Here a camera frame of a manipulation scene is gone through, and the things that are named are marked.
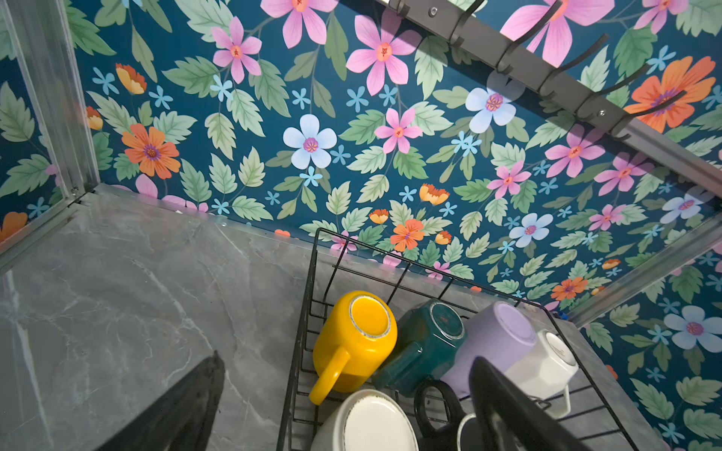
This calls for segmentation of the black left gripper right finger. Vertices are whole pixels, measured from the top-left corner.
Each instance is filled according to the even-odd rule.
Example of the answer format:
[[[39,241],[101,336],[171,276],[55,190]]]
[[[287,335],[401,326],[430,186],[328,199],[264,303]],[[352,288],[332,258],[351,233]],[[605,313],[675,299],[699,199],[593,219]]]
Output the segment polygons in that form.
[[[483,357],[471,366],[469,388],[482,450],[588,448]]]

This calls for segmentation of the lilac plastic cup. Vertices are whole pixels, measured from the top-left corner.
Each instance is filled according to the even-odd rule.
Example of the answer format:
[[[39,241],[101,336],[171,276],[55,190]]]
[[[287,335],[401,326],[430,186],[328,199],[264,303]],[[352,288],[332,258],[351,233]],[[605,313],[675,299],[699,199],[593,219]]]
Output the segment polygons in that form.
[[[485,358],[504,373],[537,343],[536,331],[528,318],[502,302],[484,308],[469,319],[466,332],[453,367],[441,378],[458,398],[470,395],[469,374],[477,357]]]

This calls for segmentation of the cream ceramic mug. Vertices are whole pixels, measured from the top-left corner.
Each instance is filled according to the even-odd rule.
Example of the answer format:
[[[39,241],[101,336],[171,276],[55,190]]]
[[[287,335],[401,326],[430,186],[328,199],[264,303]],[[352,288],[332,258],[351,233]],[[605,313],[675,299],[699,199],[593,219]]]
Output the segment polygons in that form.
[[[552,418],[562,419],[572,410],[569,382],[578,370],[579,365],[564,341],[549,330],[541,330],[532,350],[511,366],[505,376],[534,400],[547,400],[562,393],[562,404],[546,410]]]

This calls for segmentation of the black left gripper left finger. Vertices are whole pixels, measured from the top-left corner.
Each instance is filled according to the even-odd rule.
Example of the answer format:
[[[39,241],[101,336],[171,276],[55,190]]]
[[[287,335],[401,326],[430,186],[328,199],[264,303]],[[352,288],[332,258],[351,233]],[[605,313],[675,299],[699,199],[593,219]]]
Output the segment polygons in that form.
[[[205,450],[224,383],[225,363],[213,353],[99,449]]]

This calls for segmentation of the red and white mug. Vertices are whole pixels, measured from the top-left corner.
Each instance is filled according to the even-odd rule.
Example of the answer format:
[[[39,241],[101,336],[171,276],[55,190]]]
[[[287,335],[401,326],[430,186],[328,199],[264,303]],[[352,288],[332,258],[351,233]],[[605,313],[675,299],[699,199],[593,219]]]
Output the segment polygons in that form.
[[[417,436],[403,409],[391,397],[359,390],[325,420],[311,450],[419,450]]]

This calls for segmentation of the yellow plastic cup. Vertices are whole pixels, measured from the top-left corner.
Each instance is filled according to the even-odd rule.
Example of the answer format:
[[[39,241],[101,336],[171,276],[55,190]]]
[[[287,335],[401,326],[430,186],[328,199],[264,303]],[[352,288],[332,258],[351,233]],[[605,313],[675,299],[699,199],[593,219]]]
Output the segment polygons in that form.
[[[391,355],[397,339],[395,316],[380,297],[366,291],[342,296],[314,344],[318,379],[311,403],[321,405],[333,391],[355,392]]]

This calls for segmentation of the cream and green mug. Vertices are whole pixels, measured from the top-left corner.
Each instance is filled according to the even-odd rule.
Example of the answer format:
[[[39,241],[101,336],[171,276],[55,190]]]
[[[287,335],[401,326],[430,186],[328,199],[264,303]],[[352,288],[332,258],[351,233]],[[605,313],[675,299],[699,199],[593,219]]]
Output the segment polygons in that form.
[[[372,376],[372,384],[411,398],[423,381],[439,380],[453,367],[466,337],[456,310],[432,298],[398,321],[396,346]]]

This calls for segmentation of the black mug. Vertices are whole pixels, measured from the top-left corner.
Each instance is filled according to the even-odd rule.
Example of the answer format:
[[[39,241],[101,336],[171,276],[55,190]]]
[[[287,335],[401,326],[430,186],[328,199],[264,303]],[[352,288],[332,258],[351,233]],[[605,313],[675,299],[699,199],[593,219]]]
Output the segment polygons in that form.
[[[420,450],[485,450],[475,413],[443,381],[423,381],[414,397]]]

